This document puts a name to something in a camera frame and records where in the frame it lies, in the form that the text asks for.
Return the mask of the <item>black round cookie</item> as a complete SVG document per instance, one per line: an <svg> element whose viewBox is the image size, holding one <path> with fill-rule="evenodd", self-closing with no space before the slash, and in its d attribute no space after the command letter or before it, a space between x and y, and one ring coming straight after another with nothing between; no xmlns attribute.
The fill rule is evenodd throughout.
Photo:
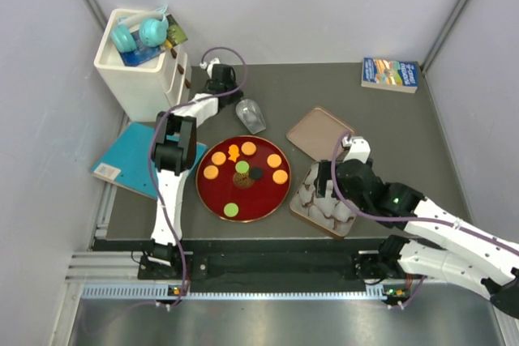
<svg viewBox="0 0 519 346"><path fill-rule="evenodd" d="M260 180L263 175L263 170L259 167L253 167L249 171L249 177L254 181Z"/></svg>

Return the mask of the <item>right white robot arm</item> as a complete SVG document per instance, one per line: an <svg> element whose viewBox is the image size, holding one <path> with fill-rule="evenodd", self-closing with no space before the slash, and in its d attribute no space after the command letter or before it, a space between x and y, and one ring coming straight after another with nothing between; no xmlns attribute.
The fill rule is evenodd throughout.
<svg viewBox="0 0 519 346"><path fill-rule="evenodd" d="M387 277L429 276L468 289L510 317L518 316L518 244L486 233L413 188L385 183L360 160L318 163L316 194L329 191L358 216L397 228L379 248Z"/></svg>

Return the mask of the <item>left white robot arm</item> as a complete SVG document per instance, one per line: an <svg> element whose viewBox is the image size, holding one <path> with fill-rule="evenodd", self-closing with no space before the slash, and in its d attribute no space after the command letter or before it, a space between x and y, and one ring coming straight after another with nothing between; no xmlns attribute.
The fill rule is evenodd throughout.
<svg viewBox="0 0 519 346"><path fill-rule="evenodd" d="M215 58L201 67L208 73L203 91L157 114L148 153L148 172L157 192L157 215L151 241L144 246L139 264L141 280L187 279L181 215L184 187L197 155L197 127L243 96L232 66Z"/></svg>

